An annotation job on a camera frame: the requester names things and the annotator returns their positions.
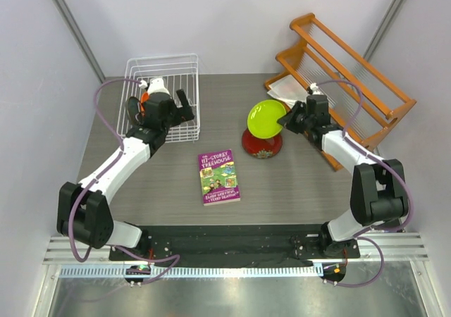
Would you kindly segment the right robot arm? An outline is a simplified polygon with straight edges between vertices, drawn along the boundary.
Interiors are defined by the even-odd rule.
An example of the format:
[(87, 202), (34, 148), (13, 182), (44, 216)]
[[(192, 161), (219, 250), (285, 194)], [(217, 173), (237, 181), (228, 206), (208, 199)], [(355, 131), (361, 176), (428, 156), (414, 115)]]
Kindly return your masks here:
[(305, 134), (319, 150), (332, 156), (352, 176), (350, 207), (319, 230), (319, 253), (336, 257), (371, 227), (382, 228), (394, 220), (408, 220), (412, 195), (397, 159), (385, 160), (358, 144), (329, 113), (326, 96), (313, 94), (297, 101), (278, 119), (283, 128)]

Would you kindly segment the red floral plate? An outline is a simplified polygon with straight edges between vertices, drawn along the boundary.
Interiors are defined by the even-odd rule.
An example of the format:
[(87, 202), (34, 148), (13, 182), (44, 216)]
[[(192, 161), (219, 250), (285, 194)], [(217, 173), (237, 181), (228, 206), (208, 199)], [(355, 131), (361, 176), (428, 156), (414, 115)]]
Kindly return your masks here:
[(242, 134), (242, 148), (257, 159), (269, 159), (280, 152), (283, 146), (283, 137), (277, 134), (269, 139), (259, 139), (246, 129)]

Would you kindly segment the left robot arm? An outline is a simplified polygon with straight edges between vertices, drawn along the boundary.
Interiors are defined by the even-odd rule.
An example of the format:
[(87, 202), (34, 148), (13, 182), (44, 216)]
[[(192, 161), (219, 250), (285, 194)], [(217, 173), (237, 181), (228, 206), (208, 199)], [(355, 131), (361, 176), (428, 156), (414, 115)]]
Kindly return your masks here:
[(91, 175), (78, 183), (66, 182), (58, 195), (57, 231), (71, 244), (90, 249), (125, 247), (136, 260), (150, 250), (147, 234), (131, 223), (113, 219), (109, 204), (124, 182), (165, 143), (168, 132), (194, 119), (183, 89), (173, 98), (164, 88), (145, 91), (147, 99), (130, 97), (126, 108), (131, 128), (118, 149)]

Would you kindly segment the lime green plate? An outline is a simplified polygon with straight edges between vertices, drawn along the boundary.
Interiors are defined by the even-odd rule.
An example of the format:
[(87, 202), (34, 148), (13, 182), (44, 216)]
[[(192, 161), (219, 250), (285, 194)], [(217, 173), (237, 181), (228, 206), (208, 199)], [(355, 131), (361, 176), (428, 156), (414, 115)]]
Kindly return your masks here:
[(283, 103), (274, 99), (260, 101), (247, 116), (247, 129), (258, 139), (270, 139), (283, 129), (278, 120), (286, 114)]

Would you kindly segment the orange plate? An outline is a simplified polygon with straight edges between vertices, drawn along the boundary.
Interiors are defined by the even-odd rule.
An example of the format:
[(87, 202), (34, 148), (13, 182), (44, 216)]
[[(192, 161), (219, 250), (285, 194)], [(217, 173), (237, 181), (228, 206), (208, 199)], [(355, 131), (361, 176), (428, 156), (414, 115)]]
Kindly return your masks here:
[(146, 91), (144, 91), (140, 97), (140, 112), (141, 114), (145, 113), (144, 103), (149, 99), (149, 95)]

